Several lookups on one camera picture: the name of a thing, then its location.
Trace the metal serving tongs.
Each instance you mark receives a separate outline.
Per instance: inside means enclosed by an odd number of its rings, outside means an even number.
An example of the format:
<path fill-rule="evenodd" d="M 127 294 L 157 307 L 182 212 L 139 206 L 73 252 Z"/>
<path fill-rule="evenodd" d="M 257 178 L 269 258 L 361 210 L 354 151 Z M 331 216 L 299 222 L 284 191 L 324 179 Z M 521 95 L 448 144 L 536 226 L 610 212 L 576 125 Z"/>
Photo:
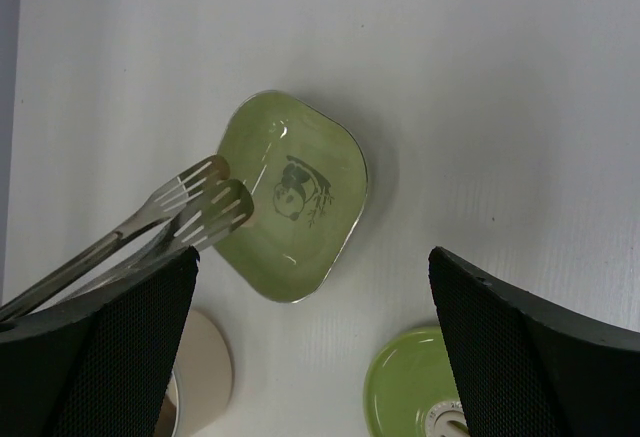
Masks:
<path fill-rule="evenodd" d="M 155 190 L 132 216 L 96 243 L 1 307 L 1 321 L 25 316 L 50 301 L 117 251 L 159 228 L 146 245 L 66 298 L 86 294 L 176 250 L 202 251 L 232 234 L 254 212 L 250 191 L 230 177 L 226 159 L 211 155 Z"/>

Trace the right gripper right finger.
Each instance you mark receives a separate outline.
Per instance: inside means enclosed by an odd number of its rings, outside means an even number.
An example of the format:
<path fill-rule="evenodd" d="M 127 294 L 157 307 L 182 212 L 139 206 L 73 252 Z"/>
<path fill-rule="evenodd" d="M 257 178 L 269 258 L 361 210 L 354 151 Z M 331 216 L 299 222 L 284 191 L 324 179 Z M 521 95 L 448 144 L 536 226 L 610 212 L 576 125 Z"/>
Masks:
<path fill-rule="evenodd" d="M 508 284 L 442 248 L 429 281 L 473 436 L 636 436 L 639 335 Z"/>

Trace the green square dish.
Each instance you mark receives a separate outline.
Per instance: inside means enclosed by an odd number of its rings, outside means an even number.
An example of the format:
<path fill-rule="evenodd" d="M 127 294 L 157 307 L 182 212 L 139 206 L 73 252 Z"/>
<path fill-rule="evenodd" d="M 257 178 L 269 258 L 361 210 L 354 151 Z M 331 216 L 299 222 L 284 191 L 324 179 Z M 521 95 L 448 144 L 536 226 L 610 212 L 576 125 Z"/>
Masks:
<path fill-rule="evenodd" d="M 301 100 L 269 90 L 237 108 L 217 152 L 250 191 L 257 219 L 215 250 L 271 301 L 314 293 L 364 209 L 369 175 L 357 141 Z"/>

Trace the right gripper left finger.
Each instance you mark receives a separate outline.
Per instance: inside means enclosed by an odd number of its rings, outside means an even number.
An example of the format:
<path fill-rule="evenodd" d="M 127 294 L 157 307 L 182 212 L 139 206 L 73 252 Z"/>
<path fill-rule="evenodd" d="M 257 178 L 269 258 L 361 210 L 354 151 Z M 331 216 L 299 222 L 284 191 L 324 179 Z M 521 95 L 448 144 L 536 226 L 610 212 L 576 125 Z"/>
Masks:
<path fill-rule="evenodd" d="M 198 270 L 189 247 L 3 322 L 2 435 L 152 435 Z"/>

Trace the round steel lunch box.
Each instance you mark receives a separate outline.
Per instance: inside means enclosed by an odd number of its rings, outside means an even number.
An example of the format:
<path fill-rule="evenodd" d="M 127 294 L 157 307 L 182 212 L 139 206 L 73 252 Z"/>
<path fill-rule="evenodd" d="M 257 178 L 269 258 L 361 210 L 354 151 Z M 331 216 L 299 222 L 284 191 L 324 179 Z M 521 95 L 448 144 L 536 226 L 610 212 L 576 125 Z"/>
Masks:
<path fill-rule="evenodd" d="M 226 410 L 233 387 L 231 356 L 204 314 L 187 316 L 155 436 L 193 436 Z"/>

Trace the green round lid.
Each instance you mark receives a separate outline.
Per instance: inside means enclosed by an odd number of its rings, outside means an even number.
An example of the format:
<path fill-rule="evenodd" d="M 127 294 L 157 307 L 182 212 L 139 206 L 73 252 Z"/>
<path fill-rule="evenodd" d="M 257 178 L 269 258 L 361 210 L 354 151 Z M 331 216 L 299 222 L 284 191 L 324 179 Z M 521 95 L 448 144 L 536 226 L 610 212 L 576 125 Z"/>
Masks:
<path fill-rule="evenodd" d="M 372 360 L 363 390 L 371 436 L 468 436 L 441 329 L 406 331 Z"/>

